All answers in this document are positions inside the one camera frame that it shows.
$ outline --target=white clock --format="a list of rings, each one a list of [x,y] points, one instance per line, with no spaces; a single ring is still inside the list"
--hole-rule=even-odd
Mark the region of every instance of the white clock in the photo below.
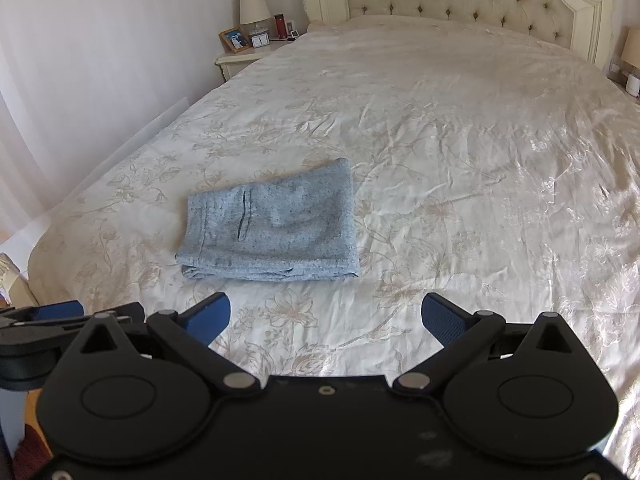
[[[269,40],[268,32],[261,32],[260,34],[254,34],[251,36],[251,44],[254,48],[267,46],[270,43],[271,41]]]

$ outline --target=picture frame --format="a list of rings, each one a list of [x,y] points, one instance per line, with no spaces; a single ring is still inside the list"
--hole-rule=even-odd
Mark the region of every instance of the picture frame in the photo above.
[[[268,30],[265,32],[258,32],[257,34],[251,34],[249,36],[249,40],[251,41],[251,46],[253,48],[260,48],[271,43]]]
[[[230,28],[229,30],[223,30],[220,32],[220,39],[226,46],[231,49],[231,52],[236,54],[242,52],[248,48],[251,48],[251,44],[247,41],[239,28]]]

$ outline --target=white curtain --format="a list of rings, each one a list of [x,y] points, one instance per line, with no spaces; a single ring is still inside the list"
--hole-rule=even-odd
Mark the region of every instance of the white curtain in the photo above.
[[[0,244],[55,205],[48,182],[0,94]]]
[[[223,82],[234,3],[0,0],[0,244]]]

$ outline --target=table lamp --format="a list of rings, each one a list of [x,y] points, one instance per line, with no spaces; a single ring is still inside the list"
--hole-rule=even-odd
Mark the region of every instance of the table lamp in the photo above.
[[[626,80],[626,91],[638,97],[640,92],[640,79],[636,75],[638,67],[640,67],[640,30],[636,28],[629,29],[629,35],[626,37],[625,49],[622,52],[622,61],[633,66],[633,70],[629,73]]]
[[[240,0],[240,25],[254,24],[249,35],[259,34],[269,30],[268,27],[260,28],[258,22],[263,22],[271,17],[267,2],[264,0]]]

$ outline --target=red bottle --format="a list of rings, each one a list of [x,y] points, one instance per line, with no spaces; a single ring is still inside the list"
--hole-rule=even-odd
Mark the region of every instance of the red bottle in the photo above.
[[[284,14],[276,14],[274,16],[276,20],[276,28],[278,29],[278,36],[281,40],[287,39],[287,24],[284,22]]]

